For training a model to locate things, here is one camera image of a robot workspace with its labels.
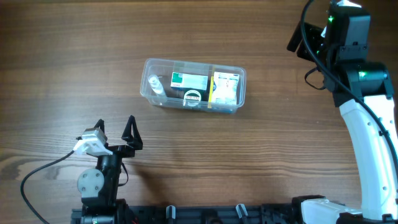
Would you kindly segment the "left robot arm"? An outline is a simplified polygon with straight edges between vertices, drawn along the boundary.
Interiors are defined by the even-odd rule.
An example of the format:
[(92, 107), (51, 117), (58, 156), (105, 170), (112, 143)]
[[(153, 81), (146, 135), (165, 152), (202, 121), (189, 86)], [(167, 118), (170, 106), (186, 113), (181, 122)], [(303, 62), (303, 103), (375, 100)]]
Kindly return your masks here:
[(72, 223), (139, 223), (127, 202), (117, 198), (118, 188), (124, 185), (119, 181), (120, 174), (127, 171), (123, 159), (134, 157), (143, 148), (135, 117), (128, 118), (121, 139), (126, 143), (117, 146), (107, 143), (102, 119), (77, 138), (73, 152), (93, 156), (97, 163), (95, 168), (83, 171), (77, 180), (83, 206), (72, 211)]

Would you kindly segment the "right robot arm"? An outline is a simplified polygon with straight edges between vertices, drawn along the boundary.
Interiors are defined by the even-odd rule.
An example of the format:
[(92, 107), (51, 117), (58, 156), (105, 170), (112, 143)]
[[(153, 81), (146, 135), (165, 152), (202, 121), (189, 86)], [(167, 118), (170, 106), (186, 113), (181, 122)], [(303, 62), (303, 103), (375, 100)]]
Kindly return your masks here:
[(397, 131), (394, 89), (383, 63), (369, 62), (371, 16), (360, 5), (332, 1), (324, 28), (301, 19), (287, 49), (315, 64), (345, 121), (358, 166), (361, 207), (321, 195), (292, 199), (297, 223), (396, 223)]

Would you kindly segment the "green Zam-Buk ointment box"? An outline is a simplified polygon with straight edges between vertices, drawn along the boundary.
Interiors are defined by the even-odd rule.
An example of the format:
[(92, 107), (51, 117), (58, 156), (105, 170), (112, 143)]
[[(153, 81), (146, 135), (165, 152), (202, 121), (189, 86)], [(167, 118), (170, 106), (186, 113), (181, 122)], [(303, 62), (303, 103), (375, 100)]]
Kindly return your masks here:
[(188, 90), (183, 96), (184, 107), (195, 107), (201, 102), (202, 95), (198, 90)]

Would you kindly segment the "white green medicine box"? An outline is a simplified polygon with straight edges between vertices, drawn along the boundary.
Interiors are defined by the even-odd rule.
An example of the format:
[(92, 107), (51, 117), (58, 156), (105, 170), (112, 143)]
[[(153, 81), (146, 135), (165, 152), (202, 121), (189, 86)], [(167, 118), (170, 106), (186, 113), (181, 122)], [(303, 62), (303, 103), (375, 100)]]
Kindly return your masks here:
[(204, 75), (192, 75), (187, 73), (172, 73), (170, 86), (172, 88), (191, 88), (195, 90), (207, 89), (208, 77)]

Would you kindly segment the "white calamine lotion bottle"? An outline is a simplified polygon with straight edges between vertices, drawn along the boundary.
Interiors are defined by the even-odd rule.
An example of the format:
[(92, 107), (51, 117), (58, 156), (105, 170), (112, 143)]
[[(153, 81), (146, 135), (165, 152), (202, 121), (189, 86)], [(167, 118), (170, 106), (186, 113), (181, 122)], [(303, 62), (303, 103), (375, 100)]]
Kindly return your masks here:
[(150, 75), (147, 80), (156, 95), (165, 96), (165, 90), (157, 75)]

